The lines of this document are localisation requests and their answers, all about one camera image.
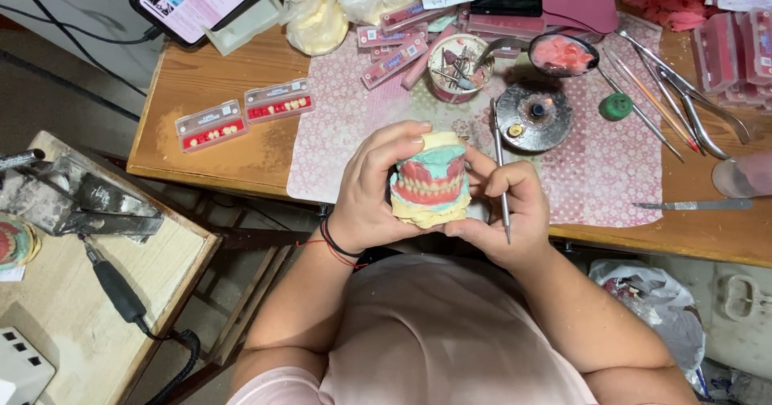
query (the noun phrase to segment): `person's left hand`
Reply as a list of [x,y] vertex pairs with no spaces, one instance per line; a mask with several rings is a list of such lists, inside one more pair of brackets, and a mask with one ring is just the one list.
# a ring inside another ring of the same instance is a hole
[[328,221],[330,236],[341,249],[359,253],[442,228],[422,230],[401,222],[385,201],[389,169],[423,150],[420,135],[429,132],[429,121],[407,120],[382,127],[362,142],[346,164],[341,191]]

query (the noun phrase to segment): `person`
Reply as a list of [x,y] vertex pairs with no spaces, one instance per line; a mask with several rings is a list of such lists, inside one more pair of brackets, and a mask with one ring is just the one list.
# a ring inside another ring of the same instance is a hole
[[[472,195],[507,193],[511,245],[500,217],[421,230],[391,215],[389,169],[430,131],[403,121],[359,147],[326,222],[333,246],[314,232],[267,297],[228,403],[697,404],[657,333],[549,244],[550,208],[530,163],[497,168],[465,153]],[[401,254],[352,273],[356,258],[336,250],[428,231],[462,238],[499,268]]]

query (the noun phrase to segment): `pink shirt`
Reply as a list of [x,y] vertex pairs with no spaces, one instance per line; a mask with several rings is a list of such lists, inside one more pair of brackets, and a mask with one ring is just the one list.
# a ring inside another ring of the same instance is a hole
[[597,404],[524,308],[517,283],[467,259],[405,254],[351,276],[320,383],[297,367],[249,381],[229,405]]

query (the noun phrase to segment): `pink floral mat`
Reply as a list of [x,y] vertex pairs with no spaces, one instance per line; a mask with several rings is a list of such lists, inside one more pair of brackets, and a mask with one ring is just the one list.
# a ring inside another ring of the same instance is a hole
[[[661,31],[655,26],[624,14],[620,25],[644,45],[659,50]],[[650,90],[656,90],[640,58],[621,37],[608,35],[596,47],[612,49]],[[469,102],[452,105],[434,98],[423,80],[406,91],[400,86],[400,74],[368,92],[360,75],[370,64],[369,53],[357,49],[353,32],[332,54],[311,59],[309,78],[316,110],[300,119],[287,183],[292,197],[335,203],[343,168],[359,144],[376,129],[396,121],[430,120],[436,131],[468,135],[471,143],[493,155],[493,136],[488,129],[490,97],[498,97],[514,80],[538,75],[524,56],[516,62],[497,59],[496,75],[488,86]],[[602,66],[659,126],[659,113],[645,95],[625,83],[609,62],[603,60]],[[661,218],[658,210],[631,204],[661,202],[659,140],[634,114],[616,123],[598,114],[598,104],[613,90],[597,71],[561,80],[561,86],[574,108],[574,126],[566,141],[528,157],[505,146],[505,160],[529,159],[539,170],[550,198],[550,222],[630,227]]]

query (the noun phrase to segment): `black bracelet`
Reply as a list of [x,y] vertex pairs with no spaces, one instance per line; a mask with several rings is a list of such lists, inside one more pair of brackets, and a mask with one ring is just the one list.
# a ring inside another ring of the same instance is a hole
[[330,230],[327,228],[327,220],[329,219],[329,216],[323,218],[321,224],[319,225],[319,231],[322,233],[322,239],[324,242],[327,242],[327,245],[333,248],[333,250],[337,251],[338,253],[341,253],[344,256],[353,257],[355,259],[358,259],[362,257],[364,254],[364,251],[361,253],[352,254],[346,251],[343,251],[342,248],[340,248],[334,241],[332,236],[330,236]]

